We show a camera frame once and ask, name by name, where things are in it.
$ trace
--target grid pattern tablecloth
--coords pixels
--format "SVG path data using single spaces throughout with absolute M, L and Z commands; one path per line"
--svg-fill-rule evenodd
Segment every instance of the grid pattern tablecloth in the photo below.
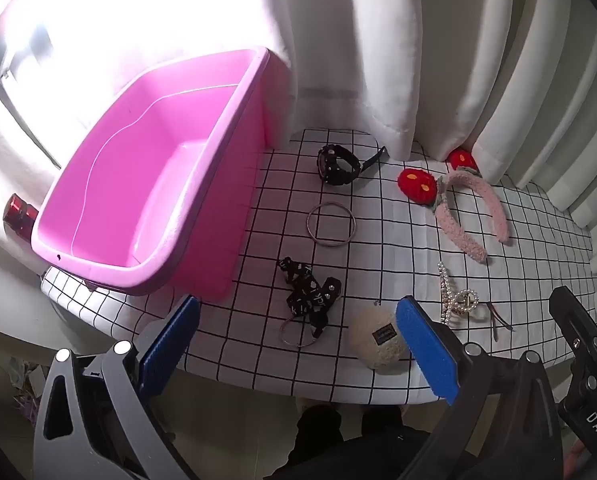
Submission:
M 438 176 L 447 173 L 448 165 L 428 159 L 415 145 L 405 164 L 387 160 L 350 186 L 325 186 L 315 160 L 326 142 L 351 149 L 361 161 L 377 150 L 374 138 L 361 132 L 306 130 L 288 149 L 264 155 L 234 289 L 225 301 L 202 305 L 200 328 L 181 368 L 247 388 L 313 399 L 376 404 L 436 400 L 411 358 L 389 373 L 365 368 L 349 347 L 347 327 L 358 309 L 378 302 L 393 308 L 407 294 L 438 320 L 439 260 L 457 289 L 475 289 L 515 328 L 509 332 L 499 326 L 499 340 L 494 341 L 488 311 L 479 307 L 467 319 L 454 321 L 461 341 L 478 342 L 491 354 L 512 358 L 534 349 L 546 365 L 571 355 L 549 315 L 548 300 L 554 287 L 567 285 L 595 318 L 591 238 L 568 214 L 553 208 L 541 189 L 529 184 L 518 190 L 508 177 L 495 187 L 509 219 L 512 240 L 506 246 L 493 236 L 481 197 L 471 190 L 449 194 L 459 223 L 488 250 L 485 266 L 457 250 L 432 212 L 410 203 L 396 184 L 404 166 Z M 306 213 L 321 202 L 339 202 L 354 212 L 358 228 L 348 246 L 322 247 L 307 237 Z M 338 208 L 325 207 L 312 221 L 317 236 L 328 240 L 344 240 L 351 227 Z M 285 256 L 312 263 L 321 283 L 334 276 L 343 285 L 342 298 L 329 313 L 329 327 L 314 345 L 299 351 L 278 338 L 280 324 L 290 314 L 289 287 L 275 266 Z M 165 317 L 183 293 L 171 286 L 139 298 L 102 288 L 90 292 L 82 280 L 56 268 L 46 273 L 42 290 L 103 332 L 128 339 L 151 320 Z M 306 330 L 300 322 L 290 323 L 287 338 L 299 340 Z

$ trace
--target pink headband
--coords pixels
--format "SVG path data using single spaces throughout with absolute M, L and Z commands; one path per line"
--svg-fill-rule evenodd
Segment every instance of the pink headband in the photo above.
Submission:
M 434 177 L 426 171 L 405 168 L 398 177 L 398 186 L 411 200 L 428 206 L 434 211 L 438 225 L 456 244 L 456 247 L 473 260 L 484 264 L 487 260 L 487 251 L 457 224 L 447 204 L 447 189 L 451 186 L 469 187 L 483 197 L 493 219 L 494 233 L 501 244 L 509 240 L 505 212 L 494 190 L 478 173 L 469 152 L 459 148 L 450 154 L 448 160 L 456 171 L 434 180 Z

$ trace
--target screw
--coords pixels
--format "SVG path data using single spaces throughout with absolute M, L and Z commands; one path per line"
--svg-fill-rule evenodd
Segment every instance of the screw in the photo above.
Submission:
M 56 360 L 60 363 L 64 363 L 69 358 L 70 352 L 67 348 L 61 348 L 56 352 Z
M 118 355 L 123 355 L 129 352 L 131 348 L 132 344 L 130 341 L 118 341 L 114 345 L 114 352 L 116 352 Z
M 530 363 L 536 364 L 540 362 L 540 355 L 538 355 L 537 352 L 530 350 L 525 354 L 525 359 L 527 359 Z
M 483 349 L 480 347 L 480 345 L 477 345 L 476 343 L 467 343 L 465 345 L 465 353 L 467 355 L 476 356 L 482 354 L 482 352 Z

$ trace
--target pink plastic basin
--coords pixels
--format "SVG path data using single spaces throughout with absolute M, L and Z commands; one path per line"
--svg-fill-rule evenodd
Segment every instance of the pink plastic basin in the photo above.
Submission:
M 265 48 L 133 80 L 54 182 L 32 232 L 50 264 L 130 294 L 229 289 L 264 149 Z

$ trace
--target black wristband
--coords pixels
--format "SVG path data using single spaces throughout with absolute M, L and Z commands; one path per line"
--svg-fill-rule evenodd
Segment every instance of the black wristband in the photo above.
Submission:
M 361 164 L 358 157 L 347 148 L 343 148 L 338 144 L 325 144 L 318 152 L 316 161 L 318 174 L 325 184 L 330 184 L 331 186 L 350 184 L 354 179 L 358 178 L 358 175 L 378 161 L 384 151 L 385 147 L 382 147 L 376 155 Z M 342 160 L 351 166 L 351 171 L 343 170 L 338 165 L 337 160 L 339 158 L 342 158 Z

